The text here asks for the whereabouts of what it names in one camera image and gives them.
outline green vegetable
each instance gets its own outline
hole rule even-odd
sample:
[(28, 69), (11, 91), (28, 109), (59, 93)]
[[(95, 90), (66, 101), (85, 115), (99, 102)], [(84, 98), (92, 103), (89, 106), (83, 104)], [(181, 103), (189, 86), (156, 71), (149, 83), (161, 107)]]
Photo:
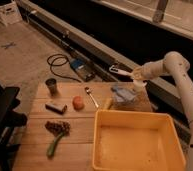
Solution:
[(61, 132), (60, 134), (58, 134), (58, 136), (55, 137), (55, 139), (52, 141), (52, 143), (49, 145), (48, 150), (47, 150), (47, 156), (49, 158), (54, 156), (54, 151), (57, 147), (57, 144), (59, 142), (59, 140), (64, 136), (64, 132)]

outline small cup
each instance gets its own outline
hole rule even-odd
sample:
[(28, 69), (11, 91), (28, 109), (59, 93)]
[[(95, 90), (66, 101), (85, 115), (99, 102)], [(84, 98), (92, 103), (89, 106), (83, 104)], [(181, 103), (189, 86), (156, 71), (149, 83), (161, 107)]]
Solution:
[(58, 90), (57, 90), (57, 80), (54, 78), (49, 78), (45, 81), (45, 84), (47, 85), (51, 95), (55, 95)]

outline white box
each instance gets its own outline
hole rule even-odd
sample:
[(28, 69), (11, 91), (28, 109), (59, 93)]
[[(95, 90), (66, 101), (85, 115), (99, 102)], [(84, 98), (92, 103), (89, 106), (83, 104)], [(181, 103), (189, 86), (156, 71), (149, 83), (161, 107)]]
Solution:
[(5, 26), (14, 24), (22, 20), (22, 16), (19, 12), (15, 1), (0, 6), (0, 22)]

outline gray carpet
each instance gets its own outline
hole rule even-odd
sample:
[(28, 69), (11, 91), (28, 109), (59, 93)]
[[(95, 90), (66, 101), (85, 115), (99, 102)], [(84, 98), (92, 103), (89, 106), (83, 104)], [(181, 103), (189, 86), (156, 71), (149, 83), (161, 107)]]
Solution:
[[(6, 49), (4, 45), (10, 43), (14, 45)], [(48, 56), (56, 53), (66, 54), (27, 23), (22, 21), (8, 27), (0, 23), (0, 83), (3, 86), (20, 87), (18, 98), (22, 103), (17, 109), (18, 112), (29, 113), (40, 82), (44, 82), (49, 77), (54, 77), (58, 81), (72, 81), (51, 74), (46, 60)], [(68, 64), (55, 71), (78, 78)]]

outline yellow plastic bin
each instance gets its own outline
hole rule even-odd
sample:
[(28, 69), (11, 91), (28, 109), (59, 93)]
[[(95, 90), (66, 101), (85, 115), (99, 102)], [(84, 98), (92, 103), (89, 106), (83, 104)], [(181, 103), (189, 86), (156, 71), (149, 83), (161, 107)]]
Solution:
[(95, 171), (184, 171), (185, 158), (168, 114), (99, 110)]

